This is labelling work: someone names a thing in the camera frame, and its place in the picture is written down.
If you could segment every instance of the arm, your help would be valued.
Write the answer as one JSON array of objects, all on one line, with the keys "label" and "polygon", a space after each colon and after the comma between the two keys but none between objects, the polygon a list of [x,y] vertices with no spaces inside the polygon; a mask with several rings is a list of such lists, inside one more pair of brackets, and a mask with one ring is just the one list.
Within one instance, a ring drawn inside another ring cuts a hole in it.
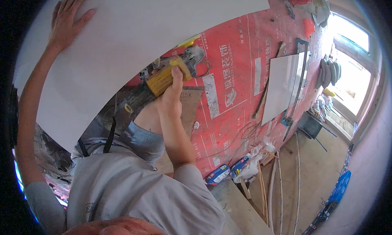
[{"label": "arm", "polygon": [[172,69],[174,78],[164,94],[156,101],[161,121],[166,152],[173,163],[174,170],[186,164],[196,164],[194,148],[181,123],[181,102],[183,74],[179,67]]},{"label": "arm", "polygon": [[32,182],[45,182],[35,162],[33,148],[38,104],[46,76],[56,57],[74,41],[81,29],[95,13],[94,9],[90,9],[78,22],[74,23],[75,13],[83,1],[64,0],[57,3],[53,11],[48,45],[27,80],[20,96],[18,139],[15,155],[25,187]]}]

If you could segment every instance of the shorts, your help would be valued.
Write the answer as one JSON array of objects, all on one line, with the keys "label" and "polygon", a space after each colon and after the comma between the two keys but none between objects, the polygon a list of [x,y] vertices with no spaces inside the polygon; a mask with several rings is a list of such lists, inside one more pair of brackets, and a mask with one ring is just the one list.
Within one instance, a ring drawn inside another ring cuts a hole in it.
[{"label": "shorts", "polygon": [[[98,120],[94,119],[80,139],[84,143],[89,155],[103,154],[103,145],[105,145],[108,136],[108,130],[101,126]],[[112,145],[119,145],[130,149],[138,157],[144,159],[152,168],[155,167],[155,162],[165,152],[163,135],[142,129],[133,121],[130,122],[119,137],[113,139]],[[82,158],[83,154],[78,144],[71,153],[71,159],[77,164]]]}]

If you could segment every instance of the gray t-shirt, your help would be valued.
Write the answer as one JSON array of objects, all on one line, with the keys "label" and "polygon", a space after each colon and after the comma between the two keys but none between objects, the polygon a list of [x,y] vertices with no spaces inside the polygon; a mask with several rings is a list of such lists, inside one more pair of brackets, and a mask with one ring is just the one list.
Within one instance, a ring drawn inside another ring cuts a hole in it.
[{"label": "gray t-shirt", "polygon": [[146,220],[166,234],[221,233],[222,207],[195,166],[182,166],[170,178],[152,171],[129,149],[113,145],[110,150],[77,164],[67,210],[46,183],[25,188],[27,201],[48,234],[122,216]]}]

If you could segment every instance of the hand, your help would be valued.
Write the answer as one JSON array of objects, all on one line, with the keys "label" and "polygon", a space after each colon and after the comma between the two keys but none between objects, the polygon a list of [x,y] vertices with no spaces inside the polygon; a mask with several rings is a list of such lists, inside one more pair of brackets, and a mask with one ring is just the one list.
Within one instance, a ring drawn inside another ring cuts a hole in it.
[{"label": "hand", "polygon": [[63,51],[71,45],[83,27],[95,14],[95,9],[88,10],[79,21],[74,22],[75,14],[84,0],[64,0],[58,2],[52,16],[52,29],[48,47]]},{"label": "hand", "polygon": [[180,118],[182,105],[179,98],[182,93],[183,74],[178,66],[174,66],[171,72],[173,84],[154,103],[160,115]]}]

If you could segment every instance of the concrete floor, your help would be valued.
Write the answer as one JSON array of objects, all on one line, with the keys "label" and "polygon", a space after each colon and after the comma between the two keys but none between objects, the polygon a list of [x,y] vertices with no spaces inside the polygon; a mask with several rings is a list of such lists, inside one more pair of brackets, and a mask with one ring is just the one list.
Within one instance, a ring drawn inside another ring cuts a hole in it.
[{"label": "concrete floor", "polygon": [[[318,134],[319,141],[324,145],[326,152],[316,140],[309,140],[301,133],[298,134],[301,159],[301,195],[300,211],[296,234],[302,234],[313,219],[320,212],[324,202],[329,198],[346,158],[348,144],[341,138],[336,138],[325,129]],[[298,157],[296,137],[288,140],[286,149],[280,151],[280,164],[283,186],[283,228],[282,234],[292,234],[294,231],[297,213],[298,198]],[[270,184],[273,161],[262,168],[266,192]],[[258,181],[249,186],[252,200],[258,208],[262,208],[262,200]],[[280,182],[279,171],[276,169],[274,179],[272,216],[275,234],[280,230]]]}]

